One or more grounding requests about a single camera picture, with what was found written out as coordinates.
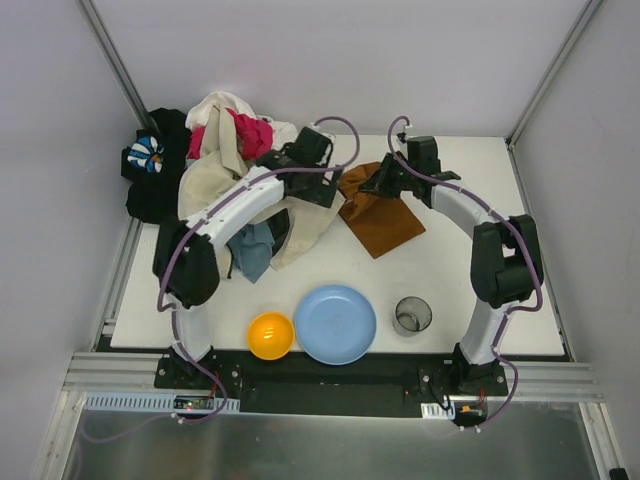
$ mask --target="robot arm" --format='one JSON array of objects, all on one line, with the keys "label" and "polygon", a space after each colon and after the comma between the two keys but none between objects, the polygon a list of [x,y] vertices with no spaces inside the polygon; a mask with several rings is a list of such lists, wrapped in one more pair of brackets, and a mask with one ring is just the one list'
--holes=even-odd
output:
[{"label": "robot arm", "polygon": [[[471,284],[478,300],[469,328],[454,350],[454,362],[461,370],[458,387],[463,389],[465,384],[472,385],[475,380],[481,382],[483,377],[492,375],[499,363],[493,348],[499,346],[507,326],[503,319],[510,309],[529,299],[535,287],[522,249],[509,230],[461,192],[466,186],[458,175],[441,171],[435,139],[407,138],[404,133],[398,138],[402,151],[396,155],[413,170],[459,188],[434,185],[420,179],[388,153],[380,169],[360,190],[391,198],[398,198],[402,191],[410,191],[427,207],[450,218],[471,238]],[[542,283],[535,222],[529,215],[510,217],[508,222],[521,234]]]},{"label": "robot arm", "polygon": [[[185,221],[173,217],[160,225],[153,273],[162,284],[166,272],[170,272],[166,293],[180,311],[174,336],[195,361],[211,349],[203,304],[220,284],[216,254],[242,227],[285,196],[331,206],[341,174],[336,167],[328,168],[332,152],[333,144],[327,136],[305,127],[295,142],[263,155],[242,180],[215,202]],[[332,174],[319,175],[314,169]],[[181,245],[176,257],[174,252]],[[183,348],[174,349],[183,356]]]}]

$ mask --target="cable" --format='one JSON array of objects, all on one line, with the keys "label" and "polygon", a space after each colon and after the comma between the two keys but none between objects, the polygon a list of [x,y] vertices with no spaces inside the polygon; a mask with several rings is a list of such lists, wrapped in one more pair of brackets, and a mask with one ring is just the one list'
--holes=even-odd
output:
[{"label": "cable", "polygon": [[478,405],[484,408],[486,400],[487,400],[487,389],[483,385],[482,387],[480,387],[480,401],[478,402]]},{"label": "cable", "polygon": [[536,291],[536,304],[533,307],[514,306],[514,307],[511,307],[511,308],[507,309],[507,311],[504,314],[504,317],[502,318],[502,321],[500,322],[500,326],[498,327],[498,331],[496,333],[496,336],[493,339],[493,342],[491,344],[491,352],[493,353],[493,356],[499,362],[504,363],[505,365],[509,366],[513,370],[513,385],[511,386],[511,391],[509,392],[509,395],[505,399],[504,403],[500,406],[500,408],[498,408],[498,410],[493,415],[491,415],[491,417],[487,418],[481,424],[481,425],[486,425],[488,423],[493,422],[496,418],[498,418],[500,415],[502,415],[504,413],[505,409],[509,406],[509,404],[513,400],[513,397],[515,396],[516,390],[518,388],[519,375],[518,375],[517,367],[512,362],[510,362],[509,360],[507,360],[504,357],[502,357],[497,351],[498,343],[500,343],[500,339],[502,338],[502,334],[504,333],[504,330],[505,330],[505,328],[507,326],[509,315],[511,315],[512,313],[517,312],[517,311],[522,311],[522,312],[537,312],[537,311],[539,311],[542,308],[542,286],[540,285],[540,280],[538,279],[538,274],[536,273],[536,269],[535,269],[535,267],[533,265],[533,260],[531,259],[531,254],[529,253],[529,249],[527,248],[527,245],[526,245],[526,243],[524,241],[524,238],[522,238],[522,235],[520,234],[520,232],[518,232],[518,230],[513,225],[511,225],[504,217],[502,217],[502,215],[500,215],[498,212],[493,210],[491,208],[491,206],[487,202],[482,200],[475,193],[467,190],[466,188],[462,188],[462,187],[460,187],[458,185],[454,185],[452,183],[444,182],[442,180],[437,180],[437,179],[431,178],[431,177],[429,177],[427,175],[423,175],[422,173],[418,172],[417,170],[414,170],[413,168],[411,168],[411,166],[407,162],[405,162],[404,159],[401,158],[396,153],[395,148],[393,148],[392,135],[393,135],[393,129],[395,128],[395,126],[400,121],[404,121],[407,126],[411,125],[411,121],[409,120],[409,117],[407,117],[406,115],[400,115],[395,120],[393,120],[393,122],[391,122],[391,125],[389,126],[389,130],[387,131],[387,145],[389,146],[389,151],[393,155],[393,158],[400,164],[400,166],[402,166],[402,168],[404,168],[407,172],[409,172],[410,174],[414,175],[415,177],[418,177],[418,178],[420,178],[420,179],[422,179],[422,180],[424,180],[426,182],[429,182],[429,183],[431,183],[433,185],[439,185],[439,186],[442,186],[442,187],[445,187],[445,188],[456,190],[456,191],[460,192],[461,194],[469,197],[471,200],[473,200],[478,205],[480,205],[480,207],[482,207],[482,209],[485,210],[489,215],[491,215],[493,218],[495,218],[497,221],[499,221],[502,225],[504,225],[509,230],[509,233],[511,233],[511,235],[513,235],[513,237],[515,238],[516,242],[518,243],[518,246],[520,247],[520,250],[522,251],[522,255],[524,257],[524,261],[525,261],[525,263],[527,265],[527,269],[529,270],[529,274],[531,275],[531,279],[533,280],[533,286],[534,286],[534,289]]},{"label": "cable", "polygon": [[[216,376],[216,378],[217,378],[218,380],[220,380],[220,375],[218,374],[218,372],[213,372],[213,374]],[[218,384],[217,384],[217,383],[214,383],[214,384],[213,384],[213,388],[212,388],[212,389],[211,389],[211,391],[209,392],[209,395],[207,395],[207,402],[208,402],[209,400],[211,400],[211,397],[215,398],[215,396],[216,396],[216,390],[217,390],[217,389],[218,389]]]},{"label": "cable", "polygon": [[431,396],[435,399],[438,406],[445,412],[449,412],[449,410],[451,410],[451,398],[449,397],[449,395],[447,395],[446,393],[442,394],[442,398],[447,401],[447,406],[445,407],[444,404],[440,401],[440,398],[438,398],[438,395],[436,395],[436,391],[433,388],[433,380],[429,379],[427,385],[429,386]]},{"label": "cable", "polygon": [[248,186],[242,186],[241,188],[238,188],[237,190],[234,190],[233,192],[231,192],[228,196],[224,197],[219,203],[217,203],[209,212],[207,212],[207,215],[205,216],[205,218],[200,219],[198,222],[196,222],[196,224],[189,229],[189,231],[180,239],[180,241],[178,242],[178,245],[176,245],[175,250],[173,251],[173,254],[171,255],[171,258],[169,259],[169,263],[167,264],[167,268],[164,272],[164,275],[162,276],[162,280],[160,282],[160,291],[158,292],[158,299],[156,302],[156,307],[158,309],[159,312],[164,312],[168,309],[172,309],[171,311],[171,329],[173,331],[173,337],[176,341],[176,346],[178,348],[178,350],[180,351],[179,353],[182,355],[183,358],[185,358],[189,363],[191,363],[194,367],[196,367],[201,373],[203,373],[204,375],[206,375],[207,377],[211,378],[211,380],[213,380],[213,382],[220,388],[220,391],[222,392],[223,396],[224,396],[224,400],[222,402],[222,404],[214,411],[212,411],[211,413],[209,413],[207,416],[199,419],[199,420],[190,420],[188,423],[200,423],[202,421],[206,421],[208,418],[216,415],[220,410],[222,410],[227,403],[227,392],[224,389],[224,386],[222,385],[222,382],[220,382],[220,380],[218,380],[218,378],[216,378],[215,375],[213,375],[211,372],[209,372],[207,369],[203,368],[202,366],[200,366],[200,364],[198,364],[197,361],[195,361],[195,359],[193,359],[191,357],[191,355],[189,355],[189,352],[187,352],[187,350],[184,348],[184,345],[182,344],[182,340],[180,339],[180,335],[179,335],[179,330],[178,330],[178,313],[177,313],[177,305],[173,302],[169,302],[165,305],[162,304],[162,301],[164,299],[164,296],[167,292],[167,287],[169,285],[169,279],[171,278],[171,274],[173,273],[173,269],[176,265],[176,262],[178,261],[178,258],[180,256],[180,254],[182,253],[182,251],[184,250],[184,247],[186,246],[186,244],[189,242],[189,240],[191,239],[191,237],[193,237],[193,235],[196,234],[196,232],[208,221],[210,220],[216,213],[218,213],[222,208],[224,208],[225,206],[227,206],[229,203],[231,203],[234,199],[236,199],[240,194],[242,194],[244,191],[246,191],[248,188],[256,185],[257,183],[273,177],[275,175],[279,175],[282,173],[328,173],[328,172],[336,172],[339,170],[344,170],[346,167],[348,167],[349,165],[351,165],[356,158],[358,158],[358,155],[360,154],[360,136],[358,135],[358,131],[356,130],[356,127],[346,118],[343,117],[339,117],[339,116],[328,116],[328,117],[323,117],[320,118],[318,120],[316,120],[314,122],[314,126],[318,126],[321,123],[327,122],[327,121],[338,121],[338,122],[342,122],[344,123],[347,127],[349,127],[349,129],[351,130],[351,132],[353,133],[353,136],[355,138],[355,149],[354,149],[354,153],[351,156],[351,158],[340,165],[335,165],[333,167],[325,167],[325,168],[314,168],[314,167],[289,167],[289,168],[281,168],[278,170],[272,170],[270,172],[266,172],[262,175],[259,175],[258,177],[254,178],[252,181],[249,182]]},{"label": "cable", "polygon": [[142,427],[155,422],[156,420],[160,420],[161,418],[171,418],[171,414],[170,413],[160,413],[158,415],[154,415],[153,417],[149,417],[146,420],[144,420],[143,422],[140,422],[138,425],[136,425],[135,427],[130,428],[129,430],[125,430],[124,432],[120,432],[120,433],[116,433],[115,435],[111,435],[109,437],[102,437],[102,438],[98,438],[98,437],[94,437],[93,435],[87,433],[87,429],[86,429],[86,423],[87,423],[87,417],[85,417],[83,419],[82,422],[80,422],[80,427],[79,427],[79,431],[80,431],[80,435],[82,435],[82,438],[84,438],[86,441],[90,442],[90,443],[97,443],[97,444],[104,444],[104,443],[111,443],[111,442],[115,442],[116,440],[120,440],[121,438],[124,438],[128,435],[131,435],[132,433],[137,432],[138,430],[140,430]]}]

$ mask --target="beige cloth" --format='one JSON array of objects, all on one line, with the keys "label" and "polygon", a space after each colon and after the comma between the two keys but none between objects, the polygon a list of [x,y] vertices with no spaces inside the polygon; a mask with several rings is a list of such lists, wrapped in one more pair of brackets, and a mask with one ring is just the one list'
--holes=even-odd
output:
[{"label": "beige cloth", "polygon": [[192,132],[198,127],[206,126],[213,107],[229,107],[237,113],[256,118],[256,114],[253,113],[247,102],[236,97],[233,93],[217,91],[211,92],[198,105],[189,110],[184,126]]},{"label": "beige cloth", "polygon": [[[238,153],[233,117],[221,105],[211,108],[200,153],[200,160],[187,169],[180,181],[178,217],[181,219],[216,201],[247,174],[247,165]],[[288,210],[289,234],[278,254],[271,259],[271,266],[280,270],[308,252],[329,227],[343,203],[344,197],[340,193],[336,193],[330,208],[287,197],[254,218],[250,223],[260,223],[283,208]],[[231,253],[225,248],[217,257],[220,277],[226,278],[231,266]]]}]

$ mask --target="white table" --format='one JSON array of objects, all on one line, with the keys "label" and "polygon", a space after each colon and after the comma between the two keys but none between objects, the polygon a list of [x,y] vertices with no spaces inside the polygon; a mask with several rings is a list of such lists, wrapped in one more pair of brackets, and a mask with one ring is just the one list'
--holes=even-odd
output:
[{"label": "white table", "polygon": [[[437,141],[443,170],[461,175],[472,191],[502,212],[524,212],[503,139],[439,137]],[[348,159],[352,148],[353,139],[338,136],[334,162]],[[364,136],[357,162],[381,161],[386,151],[384,136]],[[427,231],[376,260],[336,217],[313,249],[283,270],[269,269],[255,285],[238,271],[231,280],[223,280],[206,304],[214,347],[246,349],[246,331],[254,317],[280,311],[293,319],[296,305],[307,293],[339,283],[362,292],[375,309],[378,330],[370,351],[451,352],[467,329],[476,300],[469,278],[471,241],[449,219],[410,194],[403,194],[403,199]],[[158,280],[151,264],[157,231],[153,225],[142,230],[113,347],[166,348],[171,344],[169,314],[155,308]],[[431,305],[433,322],[424,332],[401,338],[391,318],[397,302],[409,295]],[[300,350],[297,343],[294,350]],[[546,289],[540,312],[515,314],[501,350],[523,355],[564,353]]]}]

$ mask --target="blue cloth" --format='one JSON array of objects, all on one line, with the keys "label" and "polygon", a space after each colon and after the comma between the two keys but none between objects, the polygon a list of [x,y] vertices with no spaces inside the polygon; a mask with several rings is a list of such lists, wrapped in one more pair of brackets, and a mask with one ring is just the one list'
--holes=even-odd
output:
[{"label": "blue cloth", "polygon": [[271,247],[275,244],[267,222],[246,225],[231,240],[233,265],[251,282],[256,283],[271,262]]}]

